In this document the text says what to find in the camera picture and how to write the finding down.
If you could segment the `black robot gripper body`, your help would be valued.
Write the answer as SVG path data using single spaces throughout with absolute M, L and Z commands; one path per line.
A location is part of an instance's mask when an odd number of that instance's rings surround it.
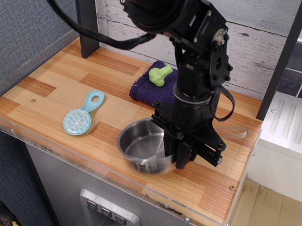
M 197 155 L 217 167 L 222 161 L 226 144 L 213 127 L 219 96 L 207 101 L 187 102 L 175 99 L 174 104 L 155 101 L 152 121 L 164 132 L 177 132 L 179 142 L 191 144 Z

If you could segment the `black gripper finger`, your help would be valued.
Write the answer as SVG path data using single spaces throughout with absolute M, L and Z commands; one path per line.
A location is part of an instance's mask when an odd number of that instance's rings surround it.
M 164 151 L 165 157 L 170 158 L 175 163 L 178 155 L 180 136 L 177 132 L 164 132 Z
M 183 169 L 189 163 L 194 161 L 197 156 L 197 150 L 189 143 L 179 142 L 177 157 L 176 157 L 176 168 Z

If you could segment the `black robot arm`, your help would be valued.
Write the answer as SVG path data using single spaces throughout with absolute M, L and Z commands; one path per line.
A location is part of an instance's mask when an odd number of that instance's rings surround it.
M 213 128 L 223 87 L 230 80 L 226 20 L 207 0 L 121 0 L 132 22 L 170 38 L 178 80 L 174 103 L 153 103 L 152 120 L 164 131 L 166 156 L 183 169 L 196 156 L 217 166 L 225 143 Z

